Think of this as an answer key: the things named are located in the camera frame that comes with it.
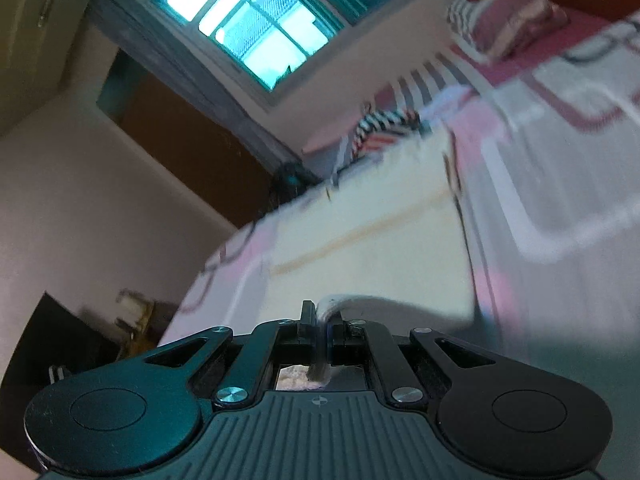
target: ribbed gray surface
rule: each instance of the ribbed gray surface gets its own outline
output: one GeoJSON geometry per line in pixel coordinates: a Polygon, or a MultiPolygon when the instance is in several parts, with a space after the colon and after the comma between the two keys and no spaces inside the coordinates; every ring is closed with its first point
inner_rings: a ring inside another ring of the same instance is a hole
{"type": "MultiPolygon", "coordinates": [[[[47,474],[44,478],[63,477],[47,474]]],[[[495,477],[476,471],[449,453],[421,415],[385,408],[373,392],[320,395],[268,392],[255,408],[217,415],[200,441],[183,455],[136,478],[489,480],[495,477]]],[[[594,478],[581,474],[575,480],[594,478]]]]}

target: wooden cabinet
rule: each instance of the wooden cabinet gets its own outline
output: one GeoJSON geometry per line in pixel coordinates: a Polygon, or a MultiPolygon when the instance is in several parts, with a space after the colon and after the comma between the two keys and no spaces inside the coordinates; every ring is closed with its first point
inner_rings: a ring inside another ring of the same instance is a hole
{"type": "Polygon", "coordinates": [[[0,0],[0,134],[52,97],[89,0],[0,0]]]}

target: brown door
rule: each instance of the brown door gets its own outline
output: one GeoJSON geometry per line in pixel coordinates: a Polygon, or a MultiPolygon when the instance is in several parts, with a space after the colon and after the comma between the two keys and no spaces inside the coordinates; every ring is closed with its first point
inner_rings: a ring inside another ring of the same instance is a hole
{"type": "Polygon", "coordinates": [[[119,121],[122,129],[232,224],[254,220],[270,176],[240,142],[151,74],[119,121]]]}

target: crosshair logo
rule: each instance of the crosshair logo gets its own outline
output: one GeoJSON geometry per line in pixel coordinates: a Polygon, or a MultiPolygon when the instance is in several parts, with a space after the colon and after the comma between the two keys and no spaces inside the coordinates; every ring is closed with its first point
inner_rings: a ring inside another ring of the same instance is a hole
{"type": "Polygon", "coordinates": [[[314,403],[316,406],[324,406],[326,403],[329,402],[329,399],[323,396],[317,396],[317,397],[314,397],[311,400],[311,402],[314,403]]]}

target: window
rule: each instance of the window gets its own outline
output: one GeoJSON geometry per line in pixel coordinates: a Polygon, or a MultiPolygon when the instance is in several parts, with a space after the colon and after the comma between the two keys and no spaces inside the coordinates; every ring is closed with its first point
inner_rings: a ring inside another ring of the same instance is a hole
{"type": "Polygon", "coordinates": [[[156,0],[197,42],[228,54],[271,92],[344,27],[387,0],[156,0]]]}
{"type": "Polygon", "coordinates": [[[269,91],[342,28],[317,0],[159,3],[187,30],[197,29],[222,48],[269,91]]]}

